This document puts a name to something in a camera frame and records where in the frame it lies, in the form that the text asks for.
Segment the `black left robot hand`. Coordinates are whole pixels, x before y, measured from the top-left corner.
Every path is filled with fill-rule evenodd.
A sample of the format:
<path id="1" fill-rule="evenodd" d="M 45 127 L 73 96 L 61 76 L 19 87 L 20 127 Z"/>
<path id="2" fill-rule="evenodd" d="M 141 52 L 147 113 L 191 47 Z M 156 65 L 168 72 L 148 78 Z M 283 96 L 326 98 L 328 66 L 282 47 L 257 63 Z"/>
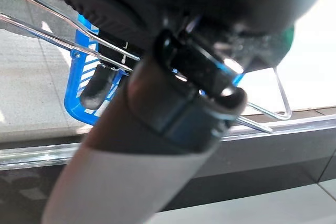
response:
<path id="1" fill-rule="evenodd" d="M 42 223 L 143 223 L 217 149 L 264 38 L 317 0 L 63 0 L 140 60 L 63 169 Z"/>

